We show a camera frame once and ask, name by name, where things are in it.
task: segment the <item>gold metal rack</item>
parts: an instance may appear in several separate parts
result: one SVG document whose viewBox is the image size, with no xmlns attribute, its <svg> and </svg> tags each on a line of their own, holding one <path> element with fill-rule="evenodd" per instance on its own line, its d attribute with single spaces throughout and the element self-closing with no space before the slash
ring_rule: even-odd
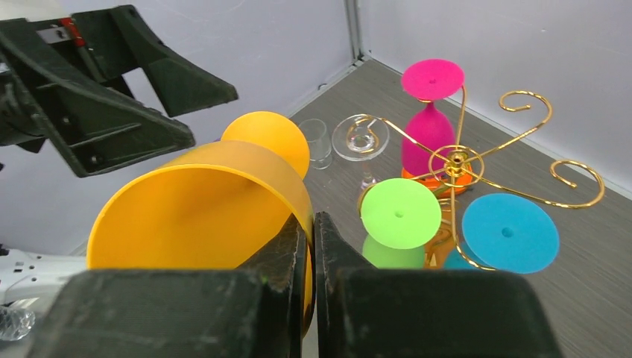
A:
<svg viewBox="0 0 632 358">
<path fill-rule="evenodd" d="M 393 122 L 389 121 L 388 119 L 384 119 L 384 118 L 379 118 L 379 117 L 374 117 L 374 116 L 367 116 L 367 117 L 371 117 L 373 119 L 378 119 L 382 122 L 384 122 L 386 125 L 388 125 L 389 127 L 393 128 L 397 133 L 401 134 L 403 137 L 405 137 L 406 139 L 410 140 L 411 142 L 413 142 L 415 145 L 417 145 L 419 148 L 422 148 L 424 151 L 427 151 L 428 153 L 431 154 L 429 161 L 428 161 L 428 167 L 429 167 L 429 173 L 426 173 L 424 175 L 418 175 L 416 177 L 411 178 L 411 180 L 421 180 L 424 178 L 429 178 L 429 177 L 434 177 L 435 180 L 437 180 L 438 182 L 441 182 L 442 184 L 434 190 L 434 193 L 436 196 L 439 196 L 439 194 L 441 194 L 442 192 L 449 190 L 450 191 L 450 197 L 449 199 L 439 199 L 440 204 L 442 206 L 447 206 L 449 205 L 449 210 L 451 212 L 451 219 L 449 220 L 449 222 L 446 222 L 445 220 L 443 221 L 445 224 L 449 224 L 451 225 L 451 235 L 452 235 L 452 240 L 455 243 L 456 249 L 458 251 L 458 253 L 464 258 L 464 260 L 466 260 L 471 266 L 476 267 L 477 269 L 482 269 L 482 270 L 488 270 L 488 271 L 494 271 L 495 269 L 489 266 L 484 266 L 481 265 L 477 262 L 475 262 L 474 260 L 472 260 L 470 257 L 467 256 L 467 254 L 464 253 L 464 251 L 461 249 L 461 241 L 459 239 L 458 233 L 457 233 L 457 228 L 456 228 L 456 210 L 457 210 L 457 201 L 455 199 L 455 189 L 456 188 L 464 188 L 467 186 L 472 186 L 476 183 L 478 183 L 479 181 L 482 183 L 485 183 L 487 185 L 493 186 L 497 189 L 500 190 L 504 190 L 506 192 L 510 192 L 512 194 L 515 195 L 519 195 L 522 196 L 523 198 L 528 198 L 531 199 L 533 201 L 537 201 L 540 202 L 542 204 L 547 204 L 547 205 L 551 205 L 554 207 L 561 207 L 564 209 L 584 209 L 587 207 L 591 207 L 592 205 L 597 204 L 603 197 L 605 194 L 605 185 L 604 185 L 604 181 L 601 178 L 601 175 L 599 173 L 597 173 L 594 169 L 590 168 L 588 165 L 584 164 L 584 163 L 580 163 L 576 160 L 570 160 L 570 159 L 564 159 L 564 160 L 556 160 L 553 163 L 551 163 L 551 166 L 549 167 L 549 171 L 551 173 L 551 175 L 553 176 L 553 178 L 561 181 L 562 183 L 565 183 L 567 186 L 570 186 L 571 188 L 575 189 L 577 188 L 577 184 L 571 182 L 570 180 L 567 180 L 565 178 L 563 178 L 562 176 L 560 176 L 557 172 L 556 172 L 556 168 L 560 165 L 560 164 L 566 164 L 569 166 L 577 166 L 579 168 L 582 168 L 583 170 L 586 170 L 587 172 L 589 172 L 593 178 L 595 178 L 595 181 L 597 182 L 598 185 L 598 193 L 597 196 L 594 197 L 593 200 L 588 201 L 586 203 L 582 203 L 582 204 L 565 204 L 565 203 L 559 203 L 556 201 L 551 201 L 548 199 L 544 199 L 544 198 L 540 198 L 534 195 L 530 195 L 524 192 L 520 192 L 519 190 L 515 190 L 515 189 L 511 189 L 509 187 L 503 186 L 501 184 L 495 183 L 489 179 L 486 179 L 483 177 L 484 174 L 484 170 L 485 170 L 485 163 L 483 161 L 483 158 L 486 157 L 489 154 L 495 153 L 497 151 L 501 151 L 504 148 L 507 148 L 509 145 L 514 144 L 515 142 L 520 141 L 521 139 L 527 137 L 528 135 L 532 134 L 533 132 L 537 131 L 538 129 L 540 129 L 542 126 L 544 126 L 552 117 L 553 115 L 553 107 L 551 106 L 551 104 L 549 103 L 549 100 L 547 100 L 546 98 L 542 97 L 541 95 L 534 93 L 534 92 L 530 92 L 530 91 L 524 91 L 524 90 L 519 90 L 519 91 L 510 91 L 505 93 L 504 95 L 502 95 L 499 99 L 499 106 L 503 109 L 506 110 L 508 112 L 519 112 L 519 111 L 523 111 L 523 110 L 529 110 L 531 109 L 531 105 L 527 104 L 525 106 L 521 106 L 521 107 L 509 107 L 507 105 L 505 105 L 505 99 L 512 96 L 512 95 L 528 95 L 531 96 L 533 98 L 536 98 L 538 100 L 540 100 L 542 103 L 544 103 L 544 105 L 546 106 L 546 109 L 548 110 L 548 113 L 546 114 L 546 117 L 540 121 L 540 123 L 538 123 L 537 125 L 535 125 L 533 128 L 529 129 L 528 131 L 525 131 L 524 133 L 515 136 L 514 138 L 508 140 L 506 143 L 503 143 L 501 145 L 496 146 L 495 148 L 491 148 L 487 151 L 484 151 L 483 153 L 478 153 L 476 152 L 474 149 L 467 147 L 465 145 L 461 145 L 461 132 L 463 130 L 463 122 L 464 122 L 464 117 L 465 117 L 465 108 L 466 108 L 466 101 L 467 101 L 467 89 L 465 86 L 461 87 L 461 92 L 462 92 L 462 101 L 461 101 L 461 113 L 459 115 L 459 119 L 458 119 L 458 126 L 457 126 L 457 131 L 456 131 L 456 136 L 455 136 L 455 144 L 453 145 L 446 145 L 444 147 L 441 147 L 439 149 L 437 149 L 436 151 L 431 150 L 430 148 L 426 147 L 424 144 L 419 143 L 418 141 L 416 141 L 414 138 L 412 138 L 411 136 L 409 136 L 405 131 L 403 131 L 401 128 L 397 127 Z M 446 149 L 450 149 L 450 152 L 447 154 L 447 156 L 443 156 L 440 154 L 440 152 L 445 151 Z M 439 170 L 432 170 L 432 161 L 434 158 L 439 158 L 441 159 L 445 164 L 443 165 L 442 169 Z M 468 166 L 468 164 L 470 164 L 471 162 L 477 160 L 479 162 L 479 172 L 475 173 L 473 170 L 471 169 L 471 166 Z M 448 177 L 448 180 L 442 180 L 439 177 L 440 173 L 445 173 Z M 456 179 L 459 178 L 460 176 L 464 175 L 464 174 L 469 174 L 473 177 L 473 180 L 467 184 L 457 184 L 456 183 Z M 360 208 L 360 205 L 362 203 L 362 200 L 364 198 L 364 196 L 366 195 L 367 191 L 371 189 L 371 186 L 369 186 L 368 188 L 366 188 L 365 191 L 363 191 L 362 195 L 360 196 L 360 199 L 358 200 L 358 211 Z"/>
</svg>

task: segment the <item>orange base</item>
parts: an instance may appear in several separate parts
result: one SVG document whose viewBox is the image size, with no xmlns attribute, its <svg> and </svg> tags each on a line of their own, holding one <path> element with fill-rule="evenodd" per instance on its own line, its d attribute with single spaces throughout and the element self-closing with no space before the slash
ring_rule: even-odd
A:
<svg viewBox="0 0 632 358">
<path fill-rule="evenodd" d="M 450 211 L 446 208 L 443 208 L 441 216 L 445 220 L 451 219 Z M 443 268 L 448 255 L 455 249 L 451 225 L 441 222 L 439 231 L 423 247 L 426 250 L 426 263 L 423 268 L 431 270 Z"/>
<path fill-rule="evenodd" d="M 471 171 L 472 170 L 472 166 L 470 164 L 467 164 L 467 169 Z M 406 169 L 402 169 L 402 178 L 412 179 L 414 177 L 415 177 L 415 175 L 412 175 L 411 173 L 407 172 Z M 472 180 L 473 180 L 472 175 L 464 174 L 464 175 L 456 178 L 456 184 L 457 185 L 467 185 L 469 183 L 472 183 Z M 423 184 L 426 188 L 428 188 L 430 190 L 435 190 L 441 185 L 441 181 L 438 181 L 434 177 L 418 179 L 416 181 L 421 183 L 421 184 Z M 464 193 L 466 191 L 467 191 L 467 187 L 455 188 L 455 194 L 456 195 L 460 195 L 460 194 L 462 194 L 462 193 Z M 442 192 L 441 194 L 439 194 L 439 198 L 449 198 L 449 197 L 450 197 L 450 191 L 449 190 L 446 190 L 445 192 Z"/>
</svg>

